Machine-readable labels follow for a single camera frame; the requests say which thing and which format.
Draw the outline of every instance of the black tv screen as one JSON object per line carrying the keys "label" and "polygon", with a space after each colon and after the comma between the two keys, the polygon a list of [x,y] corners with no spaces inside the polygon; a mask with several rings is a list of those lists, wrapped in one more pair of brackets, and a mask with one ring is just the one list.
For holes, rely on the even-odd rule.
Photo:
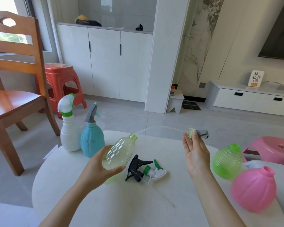
{"label": "black tv screen", "polygon": [[258,56],[284,60],[284,7]]}

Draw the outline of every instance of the small white step stool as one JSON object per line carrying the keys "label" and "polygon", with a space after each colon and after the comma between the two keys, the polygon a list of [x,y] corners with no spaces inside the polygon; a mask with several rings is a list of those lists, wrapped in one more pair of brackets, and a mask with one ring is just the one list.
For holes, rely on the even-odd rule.
{"label": "small white step stool", "polygon": [[174,92],[174,96],[169,96],[169,101],[168,101],[168,104],[167,104],[166,112],[168,113],[173,108],[175,108],[176,113],[180,114],[180,110],[181,110],[181,107],[182,107],[182,102],[183,102],[184,96],[183,96],[183,94],[180,90],[172,89],[170,91]]}

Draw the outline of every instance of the blue spray bottle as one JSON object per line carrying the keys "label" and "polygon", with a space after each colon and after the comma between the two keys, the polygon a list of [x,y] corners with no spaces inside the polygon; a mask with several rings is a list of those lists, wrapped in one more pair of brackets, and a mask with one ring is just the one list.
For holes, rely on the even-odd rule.
{"label": "blue spray bottle", "polygon": [[87,125],[81,135],[81,149],[83,154],[89,158],[104,147],[104,134],[101,128],[97,126],[94,116],[99,116],[97,103],[94,103],[89,110],[85,119]]}

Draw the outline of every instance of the black floor mat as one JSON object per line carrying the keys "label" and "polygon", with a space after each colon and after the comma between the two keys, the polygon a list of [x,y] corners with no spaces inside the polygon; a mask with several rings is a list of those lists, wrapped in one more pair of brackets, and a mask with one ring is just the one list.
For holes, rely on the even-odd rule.
{"label": "black floor mat", "polygon": [[191,110],[201,110],[201,108],[195,102],[183,101],[182,107]]}

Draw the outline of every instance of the spray bottle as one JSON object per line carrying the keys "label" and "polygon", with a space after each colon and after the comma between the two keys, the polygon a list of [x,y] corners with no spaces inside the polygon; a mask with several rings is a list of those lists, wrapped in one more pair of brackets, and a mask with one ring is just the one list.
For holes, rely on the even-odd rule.
{"label": "spray bottle", "polygon": [[60,99],[58,112],[62,113],[63,126],[61,129],[61,144],[65,150],[71,152],[80,149],[81,129],[76,125],[73,116],[73,101],[75,94],[69,94]]}
{"label": "spray bottle", "polygon": [[93,157],[102,147],[104,147],[104,134],[101,128],[96,124],[94,116],[97,113],[97,103],[94,103],[89,110],[85,122],[87,122],[81,136],[81,149],[83,154],[89,158]]}

